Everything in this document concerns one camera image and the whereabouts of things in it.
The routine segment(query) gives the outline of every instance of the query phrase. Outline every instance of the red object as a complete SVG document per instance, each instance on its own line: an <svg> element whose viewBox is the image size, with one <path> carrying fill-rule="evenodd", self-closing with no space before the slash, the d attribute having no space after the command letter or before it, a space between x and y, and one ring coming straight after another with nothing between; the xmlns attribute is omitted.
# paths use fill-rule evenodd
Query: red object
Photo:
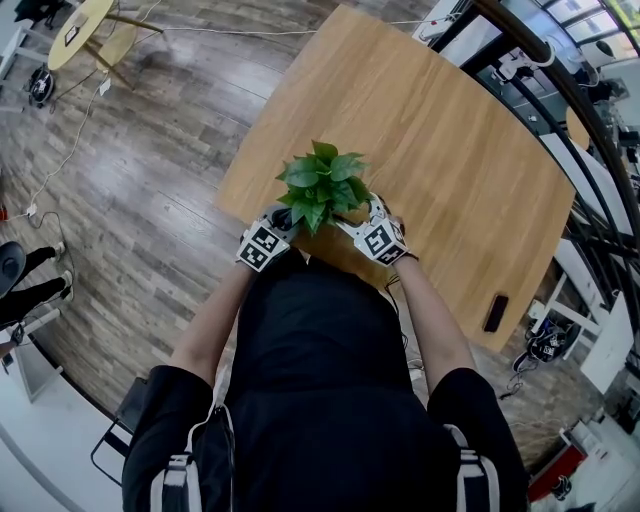
<svg viewBox="0 0 640 512"><path fill-rule="evenodd" d="M529 484L527 495L529 501L541 500L551 494L551 488L558 483L561 476L569 478L587 456L575 445L566 445Z"/></svg>

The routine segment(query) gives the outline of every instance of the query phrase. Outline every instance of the window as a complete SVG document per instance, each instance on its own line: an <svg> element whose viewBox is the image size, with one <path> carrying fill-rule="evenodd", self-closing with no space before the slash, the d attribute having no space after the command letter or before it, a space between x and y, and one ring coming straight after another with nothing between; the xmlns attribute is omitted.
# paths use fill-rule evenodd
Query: window
<svg viewBox="0 0 640 512"><path fill-rule="evenodd" d="M566 30L573 40L579 43L585 39L618 30L618 26L609 13L601 12L567 27Z"/></svg>
<svg viewBox="0 0 640 512"><path fill-rule="evenodd" d="M562 0L549 7L548 11L556 21L563 23L597 7L600 7L598 0Z"/></svg>
<svg viewBox="0 0 640 512"><path fill-rule="evenodd" d="M631 59L638 56L631 41L629 41L629 38L622 32L610 37L605 37L602 39L602 42L609 45L616 60Z"/></svg>
<svg viewBox="0 0 640 512"><path fill-rule="evenodd" d="M608 0L622 22L629 28L640 28L640 0Z"/></svg>

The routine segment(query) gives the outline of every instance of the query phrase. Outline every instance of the black smartphone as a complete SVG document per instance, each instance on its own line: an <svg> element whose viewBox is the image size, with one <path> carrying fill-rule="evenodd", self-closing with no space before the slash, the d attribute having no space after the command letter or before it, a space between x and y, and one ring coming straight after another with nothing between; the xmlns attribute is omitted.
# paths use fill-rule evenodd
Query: black smartphone
<svg viewBox="0 0 640 512"><path fill-rule="evenodd" d="M507 309L508 303L509 297L506 297L505 295L498 294L493 298L491 309L489 309L489 314L487 315L484 327L482 328L484 332L496 332L498 330L498 327L500 327L500 321L504 315L504 310Z"/></svg>

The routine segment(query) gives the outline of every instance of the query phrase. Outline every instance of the round wooden table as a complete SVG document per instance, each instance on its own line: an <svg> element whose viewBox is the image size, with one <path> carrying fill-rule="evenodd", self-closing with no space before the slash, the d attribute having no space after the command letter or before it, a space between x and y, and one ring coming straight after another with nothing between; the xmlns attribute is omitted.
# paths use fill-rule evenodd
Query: round wooden table
<svg viewBox="0 0 640 512"><path fill-rule="evenodd" d="M49 69L54 71L60 69L82 49L96 60L99 69L108 70L123 84L133 89L113 66L126 55L135 43L135 27L142 27L156 32L162 32L162 29L148 23L126 18L125 16L109 14L113 2L114 0L86 0L83 4L80 4L73 14L69 16L69 19L62 26L53 41L53 45L49 51ZM94 39L93 34L104 19L120 21L132 26L118 28L104 45L102 45ZM74 28L76 28L78 32L67 44L65 38Z"/></svg>

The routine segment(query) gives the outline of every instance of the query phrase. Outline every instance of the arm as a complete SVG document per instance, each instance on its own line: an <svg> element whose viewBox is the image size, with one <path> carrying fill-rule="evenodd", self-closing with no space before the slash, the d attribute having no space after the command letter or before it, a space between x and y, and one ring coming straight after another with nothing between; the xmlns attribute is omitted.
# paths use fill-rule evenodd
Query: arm
<svg viewBox="0 0 640 512"><path fill-rule="evenodd" d="M438 382L451 370L475 370L469 342L425 276L420 263L403 256L394 263L394 267L407 297L427 385L429 392L433 393Z"/></svg>
<svg viewBox="0 0 640 512"><path fill-rule="evenodd" d="M213 386L222 351L255 274L245 264L236 263L183 333L169 365L187 370Z"/></svg>

